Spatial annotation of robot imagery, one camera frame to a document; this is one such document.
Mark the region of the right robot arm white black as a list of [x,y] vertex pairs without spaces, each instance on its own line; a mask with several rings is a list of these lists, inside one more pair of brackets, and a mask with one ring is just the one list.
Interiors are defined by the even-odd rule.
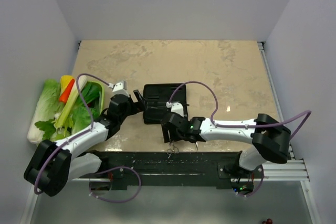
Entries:
[[169,112],[161,121],[161,127],[166,143],[225,140],[250,144],[249,149],[238,152],[233,163],[225,165],[225,172],[231,176],[246,178],[265,162],[285,164],[288,161],[291,132],[267,114],[240,122],[212,122],[204,117],[188,120]]

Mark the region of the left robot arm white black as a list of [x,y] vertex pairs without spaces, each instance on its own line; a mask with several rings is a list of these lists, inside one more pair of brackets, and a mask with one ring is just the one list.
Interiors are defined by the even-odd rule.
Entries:
[[91,125],[70,137],[55,142],[44,140],[37,146],[24,172],[24,179],[33,185],[36,195],[52,197],[73,178],[86,174],[103,178],[108,174],[106,162],[85,152],[114,136],[128,116],[144,111],[142,96],[138,90],[133,93],[137,102],[125,94],[115,94]]

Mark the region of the black zip tool case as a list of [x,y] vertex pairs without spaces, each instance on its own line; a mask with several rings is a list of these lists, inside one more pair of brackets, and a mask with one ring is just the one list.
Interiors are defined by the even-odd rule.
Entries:
[[146,84],[143,89],[143,97],[146,101],[146,109],[143,112],[145,124],[160,124],[168,111],[166,103],[180,83]]

